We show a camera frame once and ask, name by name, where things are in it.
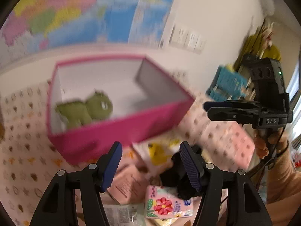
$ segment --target flower print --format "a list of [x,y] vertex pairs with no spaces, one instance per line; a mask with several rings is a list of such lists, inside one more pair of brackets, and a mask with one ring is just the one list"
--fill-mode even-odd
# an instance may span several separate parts
[[156,200],[156,205],[154,206],[154,210],[158,212],[160,215],[167,215],[168,213],[173,211],[171,207],[172,203],[170,200],[166,200],[165,197]]

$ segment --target plush dinosaur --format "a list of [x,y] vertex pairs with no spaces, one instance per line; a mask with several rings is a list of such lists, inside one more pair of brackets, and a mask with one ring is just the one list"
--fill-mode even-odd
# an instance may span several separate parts
[[56,106],[55,111],[67,119],[67,129],[80,127],[93,122],[93,120],[105,120],[112,111],[112,102],[104,92],[97,92],[82,101],[62,103]]

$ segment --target metal screw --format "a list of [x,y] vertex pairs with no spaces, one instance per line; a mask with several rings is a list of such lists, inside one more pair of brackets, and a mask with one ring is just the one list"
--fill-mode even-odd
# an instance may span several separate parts
[[64,174],[65,174],[65,171],[64,171],[64,170],[59,170],[59,171],[58,171],[58,175],[59,175],[59,176],[63,176]]
[[207,167],[208,169],[213,169],[213,168],[214,168],[214,165],[213,165],[212,163],[207,163],[207,164],[206,164],[206,167]]
[[240,174],[240,175],[246,175],[246,172],[245,172],[245,170],[243,170],[243,169],[238,169],[238,174]]
[[90,170],[93,170],[97,167],[97,165],[93,163],[93,164],[90,164],[88,167]]

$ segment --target world map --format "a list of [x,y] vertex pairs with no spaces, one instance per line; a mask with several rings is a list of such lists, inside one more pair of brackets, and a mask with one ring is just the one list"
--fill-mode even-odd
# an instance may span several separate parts
[[20,0],[0,29],[0,69],[80,43],[158,45],[173,0]]

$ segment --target yellow cloth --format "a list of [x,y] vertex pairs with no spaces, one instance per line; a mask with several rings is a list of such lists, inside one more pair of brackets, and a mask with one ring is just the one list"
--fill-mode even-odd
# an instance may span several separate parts
[[[246,40],[234,66],[233,66],[236,71],[239,70],[239,67],[241,65],[241,60],[246,53],[251,53],[252,55],[257,55],[257,54],[260,55],[261,47],[263,45],[263,42],[262,42],[263,35],[260,34],[258,36],[258,38],[257,38],[257,35],[258,35],[258,31],[256,32],[256,34],[249,36],[249,38]],[[264,51],[262,58],[272,58],[272,59],[281,61],[281,54],[280,54],[279,49],[275,45],[272,45],[271,48],[267,48]]]

